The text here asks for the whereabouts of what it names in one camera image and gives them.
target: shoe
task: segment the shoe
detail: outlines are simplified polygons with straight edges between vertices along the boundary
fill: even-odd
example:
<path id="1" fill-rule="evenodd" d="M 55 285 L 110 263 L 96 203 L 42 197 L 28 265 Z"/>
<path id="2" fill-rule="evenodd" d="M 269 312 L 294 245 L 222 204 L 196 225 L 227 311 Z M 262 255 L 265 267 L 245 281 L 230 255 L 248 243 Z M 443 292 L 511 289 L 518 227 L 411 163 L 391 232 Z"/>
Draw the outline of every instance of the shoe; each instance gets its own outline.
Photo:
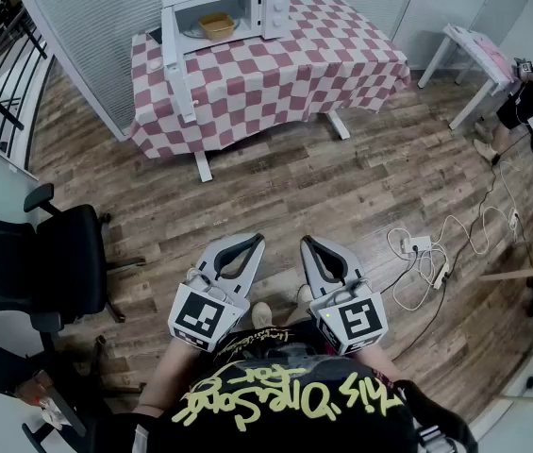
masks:
<path id="1" fill-rule="evenodd" d="M 496 158 L 496 151 L 491 148 L 490 144 L 484 144 L 480 140 L 474 140 L 474 147 L 477 151 L 477 154 L 479 154 L 486 161 L 492 162 L 492 160 Z"/>
<path id="2" fill-rule="evenodd" d="M 296 304 L 305 304 L 307 302 L 312 302 L 314 296 L 312 295 L 312 289 L 310 286 L 305 283 L 300 287 L 300 290 L 297 291 L 297 296 L 295 297 Z"/>
<path id="3" fill-rule="evenodd" d="M 492 133 L 489 132 L 487 128 L 485 128 L 480 123 L 474 123 L 475 132 L 480 135 L 480 138 L 482 138 L 485 142 L 489 142 L 492 137 Z"/>
<path id="4" fill-rule="evenodd" d="M 251 322 L 254 328 L 265 328 L 273 326 L 273 312 L 265 302 L 258 302 L 251 309 Z"/>

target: microwave door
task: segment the microwave door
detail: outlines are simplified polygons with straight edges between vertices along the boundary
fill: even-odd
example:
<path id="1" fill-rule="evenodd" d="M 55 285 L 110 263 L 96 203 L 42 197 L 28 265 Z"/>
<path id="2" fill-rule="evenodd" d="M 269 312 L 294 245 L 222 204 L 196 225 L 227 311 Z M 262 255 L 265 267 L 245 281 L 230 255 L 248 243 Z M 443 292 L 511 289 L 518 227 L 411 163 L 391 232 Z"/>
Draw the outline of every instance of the microwave door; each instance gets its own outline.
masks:
<path id="1" fill-rule="evenodd" d="M 185 123 L 196 121 L 191 91 L 187 86 L 187 69 L 178 38 L 178 24 L 174 8 L 166 7 L 161 11 L 161 54 L 163 72 L 174 92 L 173 107 L 180 112 Z"/>

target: floor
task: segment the floor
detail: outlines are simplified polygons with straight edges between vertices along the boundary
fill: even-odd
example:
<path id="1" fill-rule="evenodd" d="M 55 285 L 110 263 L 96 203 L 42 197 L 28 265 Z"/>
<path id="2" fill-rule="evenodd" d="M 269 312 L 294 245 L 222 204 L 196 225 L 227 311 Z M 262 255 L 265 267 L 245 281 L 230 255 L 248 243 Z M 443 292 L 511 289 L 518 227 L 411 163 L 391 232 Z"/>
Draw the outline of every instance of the floor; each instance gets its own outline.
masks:
<path id="1" fill-rule="evenodd" d="M 492 184 L 490 168 L 471 144 L 470 126 L 465 134 L 448 128 L 448 120 L 475 94 L 478 79 L 462 86 L 452 79 L 434 75 L 424 90 L 413 83 L 378 114 L 341 111 L 351 134 L 344 142 L 322 117 L 263 131 L 208 156 L 214 179 L 202 184 L 192 156 L 147 159 L 134 143 L 117 142 L 55 64 L 38 115 L 30 171 L 55 183 L 57 206 L 92 203 L 112 214 L 108 260 L 138 255 L 148 260 L 142 269 L 109 278 L 125 324 L 114 324 L 105 311 L 85 317 L 64 329 L 58 348 L 87 370 L 93 340 L 102 334 L 108 341 L 105 383 L 145 382 L 170 341 L 167 317 L 186 270 L 207 243 L 238 232 L 259 231 L 266 239 L 249 297 L 270 304 L 276 323 L 290 313 L 305 282 L 299 241 L 308 233 L 348 246 L 374 290 L 386 288 L 406 267 L 388 247 L 388 230 L 403 227 L 413 236 L 438 238 L 449 214 L 469 225 Z M 504 158 L 522 170 L 503 165 L 525 234 L 533 236 L 528 141 Z M 512 207 L 500 176 L 486 204 L 505 214 Z M 430 291 L 423 306 L 410 312 L 390 291 L 384 293 L 390 332 L 382 345 L 392 358 L 414 341 L 443 300 L 431 327 L 396 362 L 426 394 L 467 421 L 487 407 L 533 347 L 533 319 L 525 315 L 532 295 L 525 283 L 475 282 L 484 271 L 528 263 L 523 247 L 508 248 L 513 234 L 500 215 L 488 211 L 486 219 L 489 252 L 463 250 L 445 295 Z M 474 230 L 481 250 L 486 246 L 481 221 Z M 398 247 L 401 238 L 392 233 L 392 244 Z M 450 220 L 441 240 L 450 260 L 464 242 L 464 231 Z M 533 247 L 529 252 L 533 257 Z M 414 306 L 425 283 L 412 278 L 398 296 Z"/>

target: red and white checkered tablecloth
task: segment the red and white checkered tablecloth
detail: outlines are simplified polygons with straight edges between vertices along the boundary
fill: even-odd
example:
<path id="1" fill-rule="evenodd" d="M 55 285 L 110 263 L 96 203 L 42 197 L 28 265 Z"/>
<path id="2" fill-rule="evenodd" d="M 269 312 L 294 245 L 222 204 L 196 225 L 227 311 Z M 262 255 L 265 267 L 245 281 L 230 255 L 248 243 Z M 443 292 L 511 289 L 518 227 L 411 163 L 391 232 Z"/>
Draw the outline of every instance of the red and white checkered tablecloth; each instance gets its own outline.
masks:
<path id="1" fill-rule="evenodd" d="M 196 121 L 172 106 L 159 45 L 134 37 L 132 139 L 149 158 L 223 149 L 268 127 L 337 108 L 378 111 L 410 82 L 407 58 L 343 0 L 291 0 L 291 35 L 185 56 Z"/>

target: power strip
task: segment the power strip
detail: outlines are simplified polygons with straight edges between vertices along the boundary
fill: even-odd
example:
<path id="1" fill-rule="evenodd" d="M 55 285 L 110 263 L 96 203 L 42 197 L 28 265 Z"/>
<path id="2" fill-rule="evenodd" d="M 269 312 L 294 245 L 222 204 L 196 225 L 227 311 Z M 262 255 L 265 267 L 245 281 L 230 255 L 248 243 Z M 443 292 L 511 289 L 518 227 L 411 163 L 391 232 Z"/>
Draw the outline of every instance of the power strip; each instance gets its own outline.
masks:
<path id="1" fill-rule="evenodd" d="M 451 267 L 448 264 L 448 261 L 446 261 L 442 266 L 441 270 L 438 272 L 438 276 L 436 277 L 436 280 L 434 280 L 434 285 L 432 285 L 435 290 L 438 290 L 440 288 L 440 286 L 442 285 L 442 279 L 444 278 L 444 276 L 446 276 L 446 274 L 448 274 L 450 268 Z"/>
<path id="2" fill-rule="evenodd" d="M 427 252 L 432 249 L 432 241 L 430 240 L 429 236 L 424 236 L 405 238 L 400 243 L 402 253 L 405 254 L 414 253 L 415 250 L 413 250 L 413 247 L 415 246 L 419 252 Z"/>

